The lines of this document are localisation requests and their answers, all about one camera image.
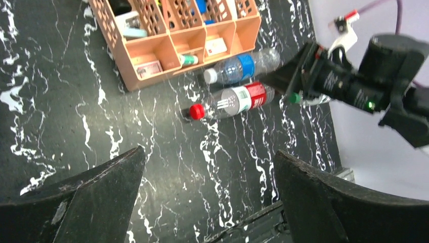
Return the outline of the clear bottle red cap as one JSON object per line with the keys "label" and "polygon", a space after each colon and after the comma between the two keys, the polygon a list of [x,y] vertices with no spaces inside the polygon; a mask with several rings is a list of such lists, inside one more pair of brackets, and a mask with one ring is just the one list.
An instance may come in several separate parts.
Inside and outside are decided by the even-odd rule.
{"label": "clear bottle red cap", "polygon": [[223,119],[270,103],[276,91],[271,86],[253,82],[219,90],[189,108],[194,120]]}

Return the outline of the small white card box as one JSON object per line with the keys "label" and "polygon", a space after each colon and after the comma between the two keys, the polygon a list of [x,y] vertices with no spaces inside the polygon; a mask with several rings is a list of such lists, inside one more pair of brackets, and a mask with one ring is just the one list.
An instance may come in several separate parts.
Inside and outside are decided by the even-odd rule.
{"label": "small white card box", "polygon": [[210,39],[205,43],[205,53],[207,56],[225,53],[227,50],[226,43],[222,37]]}

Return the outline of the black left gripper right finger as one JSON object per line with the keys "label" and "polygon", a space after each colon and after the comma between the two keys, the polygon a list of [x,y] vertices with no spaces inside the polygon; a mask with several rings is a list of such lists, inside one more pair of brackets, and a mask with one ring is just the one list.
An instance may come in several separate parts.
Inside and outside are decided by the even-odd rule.
{"label": "black left gripper right finger", "polygon": [[293,242],[428,242],[428,201],[352,183],[279,150],[275,179]]}

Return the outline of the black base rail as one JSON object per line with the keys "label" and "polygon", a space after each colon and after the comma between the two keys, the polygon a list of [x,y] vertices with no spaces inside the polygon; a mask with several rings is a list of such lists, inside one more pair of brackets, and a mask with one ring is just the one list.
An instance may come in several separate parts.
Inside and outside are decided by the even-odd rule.
{"label": "black base rail", "polygon": [[292,242],[285,210],[279,200],[206,242]]}

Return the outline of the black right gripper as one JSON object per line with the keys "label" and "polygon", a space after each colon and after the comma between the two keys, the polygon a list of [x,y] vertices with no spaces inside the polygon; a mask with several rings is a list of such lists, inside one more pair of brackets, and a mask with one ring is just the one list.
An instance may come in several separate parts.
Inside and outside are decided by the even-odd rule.
{"label": "black right gripper", "polygon": [[287,96],[293,93],[301,93],[305,98],[326,95],[355,104],[356,73],[343,51],[343,47],[338,47],[330,56],[321,45],[306,43],[291,60],[261,76],[260,83]]}

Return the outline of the clear bottle blue label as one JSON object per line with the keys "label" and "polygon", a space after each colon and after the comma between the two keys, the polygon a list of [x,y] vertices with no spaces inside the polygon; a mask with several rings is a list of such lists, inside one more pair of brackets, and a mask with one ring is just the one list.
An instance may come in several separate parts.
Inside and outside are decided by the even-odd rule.
{"label": "clear bottle blue label", "polygon": [[204,71],[206,84],[232,85],[259,74],[276,70],[281,63],[280,53],[274,48],[244,53],[216,63]]}

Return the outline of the small green white tube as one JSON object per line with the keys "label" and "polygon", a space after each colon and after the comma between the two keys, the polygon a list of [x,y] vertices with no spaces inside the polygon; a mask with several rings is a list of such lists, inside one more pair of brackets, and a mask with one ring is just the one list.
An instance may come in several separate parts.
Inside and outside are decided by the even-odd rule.
{"label": "small green white tube", "polygon": [[199,63],[198,57],[196,55],[190,55],[190,54],[185,54],[185,55],[180,54],[179,60],[183,66],[196,65]]}

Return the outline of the small white eraser box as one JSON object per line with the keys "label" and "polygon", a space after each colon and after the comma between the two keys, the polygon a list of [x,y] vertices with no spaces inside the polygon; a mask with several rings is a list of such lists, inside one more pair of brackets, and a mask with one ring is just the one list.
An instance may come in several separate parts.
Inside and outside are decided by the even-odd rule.
{"label": "small white eraser box", "polygon": [[146,62],[136,66],[136,73],[140,78],[153,76],[163,72],[163,68],[159,60]]}

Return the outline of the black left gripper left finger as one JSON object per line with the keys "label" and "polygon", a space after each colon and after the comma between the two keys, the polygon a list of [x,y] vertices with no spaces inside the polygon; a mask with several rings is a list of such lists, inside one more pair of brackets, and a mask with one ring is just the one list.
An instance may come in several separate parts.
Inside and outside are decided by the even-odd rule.
{"label": "black left gripper left finger", "polygon": [[1,242],[124,242],[146,156],[133,148],[55,184],[1,201]]}

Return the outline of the clear bottle green cap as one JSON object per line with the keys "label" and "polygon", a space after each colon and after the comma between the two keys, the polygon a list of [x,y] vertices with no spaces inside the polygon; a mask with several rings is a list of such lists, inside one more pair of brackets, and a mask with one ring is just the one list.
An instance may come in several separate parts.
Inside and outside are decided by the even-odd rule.
{"label": "clear bottle green cap", "polygon": [[289,97],[289,102],[292,104],[299,104],[301,106],[314,106],[331,101],[331,98],[326,95],[320,95],[315,98],[305,98],[301,93],[292,93]]}

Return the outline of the peach plastic desk organizer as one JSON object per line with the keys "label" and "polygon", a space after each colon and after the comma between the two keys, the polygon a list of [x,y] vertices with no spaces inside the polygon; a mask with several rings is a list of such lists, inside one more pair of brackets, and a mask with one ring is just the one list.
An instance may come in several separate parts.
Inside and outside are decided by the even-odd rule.
{"label": "peach plastic desk organizer", "polygon": [[[117,1],[90,1],[103,37],[129,91],[145,88],[178,74],[219,62],[255,48],[261,16],[255,1],[129,1],[148,36],[125,39],[117,27]],[[207,56],[205,43],[222,37],[227,52]],[[199,63],[183,66],[179,55],[196,55]],[[140,78],[136,66],[159,60],[163,72]]]}

